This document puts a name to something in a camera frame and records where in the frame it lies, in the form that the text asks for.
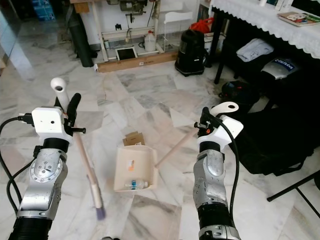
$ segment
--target small bottle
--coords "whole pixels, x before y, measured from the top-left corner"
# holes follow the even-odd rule
[[[147,52],[154,52],[156,50],[156,37],[151,30],[144,38],[144,49]]]
[[[131,180],[125,184],[125,188],[129,190],[139,190],[139,189],[145,189],[147,187],[148,187],[148,182],[143,181],[142,179]]]

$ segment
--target white lace tablecloth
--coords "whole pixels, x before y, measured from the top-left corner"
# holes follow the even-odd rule
[[[211,0],[210,6],[244,20],[277,38],[288,41],[290,45],[320,59],[320,24],[297,27],[278,18],[279,11],[274,5],[259,6],[258,0]],[[291,7],[290,11],[305,13]]]

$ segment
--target red bag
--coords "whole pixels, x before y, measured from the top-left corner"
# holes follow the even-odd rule
[[[190,28],[191,30],[199,31],[203,34],[210,33],[209,25],[211,25],[214,22],[214,18],[210,17],[205,20],[199,20],[196,23],[191,24]]]

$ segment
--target marble floor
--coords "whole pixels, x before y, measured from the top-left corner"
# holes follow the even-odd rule
[[[219,85],[213,85],[217,65],[203,75],[180,75],[173,62],[109,73],[83,68],[70,44],[57,44],[61,22],[24,22],[12,49],[7,68],[0,77],[0,122],[35,107],[51,105],[54,77],[68,82],[69,95],[82,95],[78,126],[86,127],[83,142],[96,170],[106,219],[97,221],[96,210],[76,146],[68,151],[68,176],[62,200],[49,232],[50,240],[100,240],[105,236],[122,240],[196,240],[199,221],[195,209],[193,165],[198,154],[192,138],[159,170],[157,189],[136,193],[113,191],[117,147],[124,136],[142,132],[145,143],[161,159],[200,117],[202,107],[219,103],[221,84],[233,79],[227,68]],[[266,103],[261,99],[254,110]],[[10,171],[15,173],[32,160],[39,144],[34,129],[20,122],[2,132],[0,149]],[[225,151],[225,185],[230,198],[235,157]],[[244,167],[235,195],[234,221],[243,240],[317,240],[320,220],[297,192],[273,202],[266,198],[320,169],[316,149],[300,171],[283,176],[252,175]],[[23,192],[27,173],[17,178]],[[7,177],[0,168],[0,238],[8,239],[15,214],[6,195]],[[314,182],[301,187],[320,211],[320,191]]]

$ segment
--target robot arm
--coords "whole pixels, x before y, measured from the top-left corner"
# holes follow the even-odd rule
[[[68,174],[68,147],[72,144],[73,133],[85,132],[84,128],[73,128],[80,99],[78,93],[72,98],[68,119],[59,106],[37,107],[32,111],[32,122],[43,146],[30,166],[29,186],[9,240],[48,239],[61,200],[61,187]]]
[[[202,110],[198,131],[199,155],[194,164],[193,199],[199,217],[200,240],[240,240],[234,221],[228,210],[224,179],[224,147],[231,139],[207,107]],[[243,125],[227,116],[220,120],[235,138]]]

